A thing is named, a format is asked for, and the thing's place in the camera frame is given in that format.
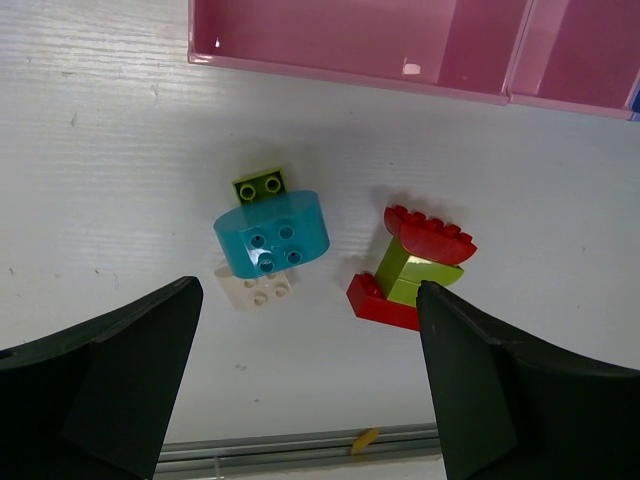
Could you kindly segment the white lego brick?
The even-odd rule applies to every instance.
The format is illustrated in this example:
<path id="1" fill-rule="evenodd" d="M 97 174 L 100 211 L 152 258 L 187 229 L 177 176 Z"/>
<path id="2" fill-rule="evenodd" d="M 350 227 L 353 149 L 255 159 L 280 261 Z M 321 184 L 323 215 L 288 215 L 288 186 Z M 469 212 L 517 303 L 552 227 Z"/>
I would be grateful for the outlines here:
<path id="1" fill-rule="evenodd" d="M 283 272 L 241 279 L 232 274 L 228 264 L 221 263 L 214 270 L 214 275 L 237 311 L 259 309 L 282 300 L 292 293 L 289 279 Z"/>

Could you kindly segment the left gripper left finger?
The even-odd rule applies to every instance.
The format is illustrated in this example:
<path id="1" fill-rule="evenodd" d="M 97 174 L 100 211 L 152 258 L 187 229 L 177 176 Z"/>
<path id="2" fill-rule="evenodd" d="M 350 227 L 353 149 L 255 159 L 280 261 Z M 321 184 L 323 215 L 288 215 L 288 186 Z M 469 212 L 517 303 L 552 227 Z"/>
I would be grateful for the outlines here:
<path id="1" fill-rule="evenodd" d="M 2 478 L 152 478 L 202 303 L 185 276 L 2 350 Z"/>

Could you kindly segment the red green lego assembly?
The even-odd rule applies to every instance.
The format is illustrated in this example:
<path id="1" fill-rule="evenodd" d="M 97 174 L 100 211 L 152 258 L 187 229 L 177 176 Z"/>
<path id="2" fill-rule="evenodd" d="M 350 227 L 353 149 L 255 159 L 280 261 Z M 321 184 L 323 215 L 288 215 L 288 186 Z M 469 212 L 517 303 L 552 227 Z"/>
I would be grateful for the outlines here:
<path id="1" fill-rule="evenodd" d="M 356 274 L 346 296 L 360 319 L 417 331 L 420 283 L 457 282 L 477 246 L 458 225 L 403 205 L 386 207 L 383 220 L 391 241 L 381 263 L 375 273 Z"/>

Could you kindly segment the teal rounded lego block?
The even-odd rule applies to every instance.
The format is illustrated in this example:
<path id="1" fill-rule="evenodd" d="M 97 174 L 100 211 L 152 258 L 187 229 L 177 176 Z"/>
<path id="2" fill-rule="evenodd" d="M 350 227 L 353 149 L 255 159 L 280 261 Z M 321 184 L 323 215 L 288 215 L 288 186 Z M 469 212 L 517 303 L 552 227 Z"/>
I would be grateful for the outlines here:
<path id="1" fill-rule="evenodd" d="M 237 207 L 216 219 L 213 229 L 232 274 L 240 279 L 309 263 L 330 246 L 319 195 L 310 190 Z"/>

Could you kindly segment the lime green lego brick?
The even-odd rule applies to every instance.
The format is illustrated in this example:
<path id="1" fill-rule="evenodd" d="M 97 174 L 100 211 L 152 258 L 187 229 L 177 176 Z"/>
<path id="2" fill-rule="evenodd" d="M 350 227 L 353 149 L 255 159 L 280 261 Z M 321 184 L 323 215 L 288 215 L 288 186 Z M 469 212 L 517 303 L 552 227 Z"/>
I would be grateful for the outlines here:
<path id="1" fill-rule="evenodd" d="M 287 192 L 281 168 L 269 169 L 236 179 L 232 182 L 241 205 L 261 202 Z"/>

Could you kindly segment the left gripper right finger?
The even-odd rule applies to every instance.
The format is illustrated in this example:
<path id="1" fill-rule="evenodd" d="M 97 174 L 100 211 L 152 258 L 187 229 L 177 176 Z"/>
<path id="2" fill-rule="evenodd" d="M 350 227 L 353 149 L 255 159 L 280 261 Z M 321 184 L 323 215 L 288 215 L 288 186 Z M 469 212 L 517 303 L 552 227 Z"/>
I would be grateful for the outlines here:
<path id="1" fill-rule="evenodd" d="M 450 479 L 635 479 L 639 373 L 555 346 L 431 281 L 420 336 Z"/>

